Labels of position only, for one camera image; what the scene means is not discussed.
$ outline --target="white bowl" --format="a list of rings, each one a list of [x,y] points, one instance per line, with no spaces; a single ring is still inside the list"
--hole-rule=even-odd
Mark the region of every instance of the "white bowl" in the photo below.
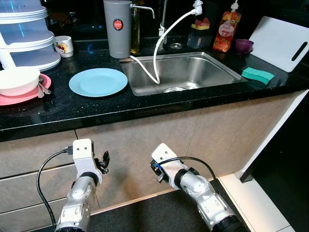
[[[40,70],[15,67],[0,71],[0,94],[17,96],[30,92],[39,82]]]

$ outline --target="black countertop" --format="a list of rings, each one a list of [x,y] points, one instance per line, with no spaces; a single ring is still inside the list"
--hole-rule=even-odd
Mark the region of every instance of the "black countertop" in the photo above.
[[[155,39],[148,40],[139,56],[151,56]],[[251,67],[275,74],[267,84],[258,81],[192,89],[161,95],[135,96],[129,84],[120,92],[103,98],[88,98],[72,92],[69,80],[77,73],[93,68],[122,71],[117,59],[109,56],[107,41],[74,43],[74,56],[62,58],[54,68],[44,71],[52,79],[51,95],[44,98],[0,106],[0,142],[42,134],[67,131],[146,116],[155,116],[230,102],[291,93],[309,88],[309,65],[299,63],[287,73],[251,55],[238,56],[232,50],[223,54],[204,50],[212,57],[241,74]],[[166,48],[160,54],[184,53],[192,50]]]

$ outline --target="light blue plate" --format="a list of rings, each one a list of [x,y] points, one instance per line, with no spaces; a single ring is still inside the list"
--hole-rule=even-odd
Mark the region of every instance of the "light blue plate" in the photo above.
[[[70,89],[85,97],[104,97],[119,92],[127,85],[127,77],[115,69],[89,69],[74,75]]]

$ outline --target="pink plate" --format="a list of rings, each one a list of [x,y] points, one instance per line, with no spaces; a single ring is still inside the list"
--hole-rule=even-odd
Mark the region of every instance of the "pink plate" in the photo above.
[[[42,85],[46,88],[49,88],[52,83],[52,80],[48,76],[42,73],[40,75],[43,77]],[[20,102],[25,102],[25,101],[28,101],[30,99],[37,97],[38,94],[39,93],[38,93],[37,87],[35,87],[29,93],[25,93],[25,94],[18,95],[18,96],[4,96],[0,94],[0,105],[12,105],[12,104],[20,103]]]

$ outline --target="glass bottle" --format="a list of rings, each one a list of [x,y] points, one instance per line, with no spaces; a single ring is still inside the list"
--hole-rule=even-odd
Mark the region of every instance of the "glass bottle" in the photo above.
[[[139,5],[137,0],[133,0],[134,5]],[[140,52],[140,10],[132,8],[132,26],[131,26],[131,53]]]

